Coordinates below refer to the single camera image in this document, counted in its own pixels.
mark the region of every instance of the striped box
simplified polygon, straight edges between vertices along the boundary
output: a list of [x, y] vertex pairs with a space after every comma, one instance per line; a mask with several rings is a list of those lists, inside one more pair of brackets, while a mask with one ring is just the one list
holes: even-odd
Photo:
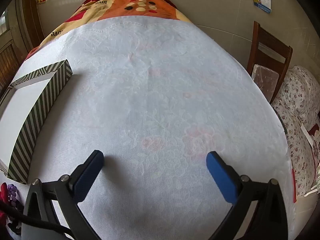
[[[67, 60], [57, 62], [15, 80], [0, 98], [0, 170], [9, 179], [27, 183], [37, 136], [71, 75]], [[24, 109], [20, 109], [23, 107], [19, 107], [20, 101], [26, 109], [25, 115]]]

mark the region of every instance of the chair backrest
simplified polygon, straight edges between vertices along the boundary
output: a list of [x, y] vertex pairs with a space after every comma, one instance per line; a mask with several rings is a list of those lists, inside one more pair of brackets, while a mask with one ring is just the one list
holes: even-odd
[[[274, 58], [271, 58], [267, 54], [263, 53], [261, 50], [258, 49], [259, 43], [262, 43], [266, 47], [280, 54], [282, 57], [285, 58], [285, 62], [282, 63], [280, 61], [277, 61]], [[252, 44], [251, 44], [249, 61], [247, 65], [247, 72], [251, 76], [254, 64], [259, 64], [279, 74], [276, 89], [275, 89], [275, 92], [273, 93], [270, 103], [275, 99], [281, 87], [284, 76], [287, 73], [287, 70], [289, 67], [292, 52], [293, 52], [293, 49], [290, 46], [285, 45], [276, 37], [268, 33], [266, 30], [262, 29], [259, 23], [257, 23], [256, 21], [254, 22]]]

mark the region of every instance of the black cable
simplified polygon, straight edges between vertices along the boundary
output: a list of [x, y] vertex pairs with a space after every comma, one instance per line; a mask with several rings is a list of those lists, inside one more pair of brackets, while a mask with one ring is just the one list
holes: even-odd
[[0, 210], [2, 210], [4, 213], [6, 213], [9, 217], [13, 217], [13, 218], [15, 218], [15, 219], [21, 221], [22, 223], [27, 224], [27, 225], [37, 227], [37, 228], [53, 230], [53, 231], [56, 231], [57, 233], [66, 233], [69, 236], [74, 238], [73, 233], [69, 228], [66, 228], [61, 225], [56, 225], [56, 224], [53, 224], [53, 223], [50, 223], [47, 221], [42, 221], [42, 220], [38, 220], [35, 218], [25, 216], [25, 215], [21, 214], [15, 208], [4, 203], [2, 200], [0, 200]]

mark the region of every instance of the cream dot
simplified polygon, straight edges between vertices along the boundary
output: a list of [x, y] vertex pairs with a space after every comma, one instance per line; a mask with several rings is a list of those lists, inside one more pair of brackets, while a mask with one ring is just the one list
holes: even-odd
[[139, 12], [144, 12], [146, 9], [145, 8], [143, 8], [143, 7], [138, 7], [137, 9], [136, 9], [136, 11], [139, 11]]

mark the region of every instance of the red and yellow fabric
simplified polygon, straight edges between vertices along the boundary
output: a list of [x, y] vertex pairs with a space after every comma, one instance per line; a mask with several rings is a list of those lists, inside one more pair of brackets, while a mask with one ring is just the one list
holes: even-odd
[[84, 24], [131, 15], [190, 22], [169, 0], [86, 0], [68, 20], [48, 35], [38, 47], [31, 50], [27, 58], [49, 41]]

